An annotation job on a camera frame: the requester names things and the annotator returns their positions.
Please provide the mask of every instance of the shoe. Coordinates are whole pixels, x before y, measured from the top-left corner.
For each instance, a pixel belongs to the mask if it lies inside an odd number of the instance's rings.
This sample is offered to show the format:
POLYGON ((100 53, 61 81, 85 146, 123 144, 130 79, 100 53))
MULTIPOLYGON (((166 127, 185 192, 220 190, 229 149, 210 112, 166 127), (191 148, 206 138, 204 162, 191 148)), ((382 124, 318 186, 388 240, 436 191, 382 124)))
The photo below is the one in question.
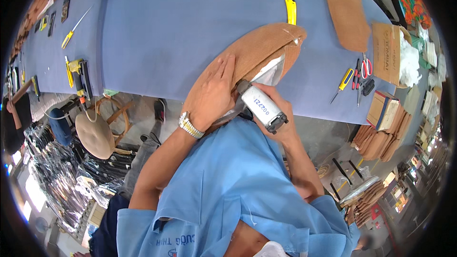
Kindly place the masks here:
POLYGON ((154 102, 155 120, 165 123, 165 99, 157 99, 154 102))

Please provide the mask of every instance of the wooden stool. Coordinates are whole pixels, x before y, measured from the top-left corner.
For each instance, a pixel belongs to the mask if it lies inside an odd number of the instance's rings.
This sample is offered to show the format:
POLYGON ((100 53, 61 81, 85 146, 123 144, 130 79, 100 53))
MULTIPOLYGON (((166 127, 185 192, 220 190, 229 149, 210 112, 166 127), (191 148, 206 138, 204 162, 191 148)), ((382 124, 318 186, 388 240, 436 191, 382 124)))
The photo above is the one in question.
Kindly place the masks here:
MULTIPOLYGON (((134 105, 133 101, 130 101, 125 106, 122 106, 113 98, 102 98, 95 103, 95 106, 97 106, 97 119, 95 122, 91 122, 84 112, 78 114, 75 119, 76 131, 84 148, 86 148, 86 150, 95 157, 108 159, 112 152, 115 151, 117 144, 119 144, 125 134, 132 127, 126 112, 126 110, 132 105, 134 105), (117 108, 119 108, 118 111, 111 115, 111 117, 106 121, 100 115, 100 105, 104 101, 111 101, 117 106, 117 108), (112 133, 109 125, 121 114, 124 117, 125 129, 123 133, 117 135, 112 133)), ((93 105, 88 109, 89 115, 92 119, 94 119, 95 115, 95 106, 93 105)))

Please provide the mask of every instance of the blue worktable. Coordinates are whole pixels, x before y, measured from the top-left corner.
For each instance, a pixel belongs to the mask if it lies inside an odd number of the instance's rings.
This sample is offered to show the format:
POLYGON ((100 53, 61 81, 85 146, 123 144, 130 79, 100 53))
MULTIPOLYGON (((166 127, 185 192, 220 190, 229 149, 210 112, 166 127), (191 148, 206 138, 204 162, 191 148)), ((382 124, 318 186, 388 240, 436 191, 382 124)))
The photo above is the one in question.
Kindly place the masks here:
POLYGON ((43 31, 36 33, 33 27, 22 46, 26 80, 37 75, 41 92, 75 94, 76 89, 71 89, 68 82, 65 56, 69 60, 85 59, 88 61, 93 94, 100 95, 103 93, 100 57, 102 11, 105 10, 106 0, 70 0, 68 18, 61 23, 63 2, 64 0, 56 0, 46 12, 50 19, 56 11, 52 36, 48 37, 49 24, 43 31), (62 49, 62 42, 68 32, 92 5, 66 48, 62 49))
MULTIPOLYGON (((69 18, 53 37, 31 32, 24 44, 27 76, 38 74, 42 91, 74 93, 68 86, 64 55, 85 58, 94 94, 112 89, 184 100, 200 73, 227 46, 259 26, 287 20, 284 0, 71 0, 69 18), (65 50, 60 45, 90 5, 65 50)), ((298 60, 277 88, 294 114, 367 124, 374 92, 357 109, 357 92, 346 88, 329 101, 361 53, 341 47, 326 0, 296 0, 297 24, 308 37, 298 60)), ((362 0, 367 21, 390 23, 373 0, 362 0)), ((373 59, 369 39, 367 56, 373 59)), ((375 78, 375 89, 395 87, 375 78)))

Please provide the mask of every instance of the red scissors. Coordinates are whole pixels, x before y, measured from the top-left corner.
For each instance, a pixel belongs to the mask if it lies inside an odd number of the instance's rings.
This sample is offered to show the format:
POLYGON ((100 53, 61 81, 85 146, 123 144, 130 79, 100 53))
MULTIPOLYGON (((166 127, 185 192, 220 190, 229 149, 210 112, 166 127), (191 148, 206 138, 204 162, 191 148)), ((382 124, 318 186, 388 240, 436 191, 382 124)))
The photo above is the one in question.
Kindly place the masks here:
POLYGON ((367 56, 365 53, 363 54, 363 60, 362 60, 362 69, 360 70, 360 75, 363 79, 366 79, 367 77, 371 76, 373 74, 373 65, 371 64, 371 61, 367 59, 367 56))

